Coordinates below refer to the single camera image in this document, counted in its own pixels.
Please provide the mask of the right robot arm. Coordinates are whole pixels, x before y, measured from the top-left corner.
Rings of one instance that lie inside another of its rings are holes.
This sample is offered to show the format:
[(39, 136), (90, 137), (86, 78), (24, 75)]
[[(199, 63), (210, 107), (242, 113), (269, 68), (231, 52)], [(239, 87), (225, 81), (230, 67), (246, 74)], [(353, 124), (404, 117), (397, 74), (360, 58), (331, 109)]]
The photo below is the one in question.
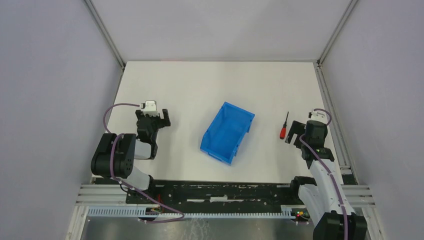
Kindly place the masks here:
[(367, 221), (356, 214), (336, 179), (334, 155), (325, 147), (327, 135), (328, 126), (321, 121), (292, 122), (285, 142), (296, 138), (293, 144), (300, 149), (312, 176), (295, 176), (290, 187), (306, 206), (314, 225), (314, 240), (364, 240)]

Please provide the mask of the red handled black screwdriver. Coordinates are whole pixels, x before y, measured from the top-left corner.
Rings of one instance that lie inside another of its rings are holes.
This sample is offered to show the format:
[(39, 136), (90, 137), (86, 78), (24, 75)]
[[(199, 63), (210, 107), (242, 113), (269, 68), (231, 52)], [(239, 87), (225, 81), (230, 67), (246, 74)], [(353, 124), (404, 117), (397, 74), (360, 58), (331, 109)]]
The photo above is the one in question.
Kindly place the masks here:
[(286, 114), (286, 118), (285, 121), (283, 123), (283, 126), (281, 128), (280, 134), (279, 134), (279, 138), (281, 140), (283, 140), (286, 137), (286, 132), (287, 132), (287, 123), (288, 123), (288, 116), (289, 116), (289, 111)]

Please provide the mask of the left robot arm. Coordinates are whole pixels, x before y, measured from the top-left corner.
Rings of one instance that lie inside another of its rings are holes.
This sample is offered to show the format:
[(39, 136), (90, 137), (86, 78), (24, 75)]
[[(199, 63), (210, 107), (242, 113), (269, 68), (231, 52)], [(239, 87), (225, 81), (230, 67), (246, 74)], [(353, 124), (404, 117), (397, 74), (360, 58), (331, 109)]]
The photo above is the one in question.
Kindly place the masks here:
[(135, 160), (153, 160), (158, 151), (159, 129), (170, 127), (169, 112), (162, 110), (153, 115), (152, 111), (136, 110), (137, 133), (105, 133), (95, 150), (90, 163), (93, 175), (105, 179), (117, 179), (130, 188), (145, 191), (153, 177), (135, 167)]

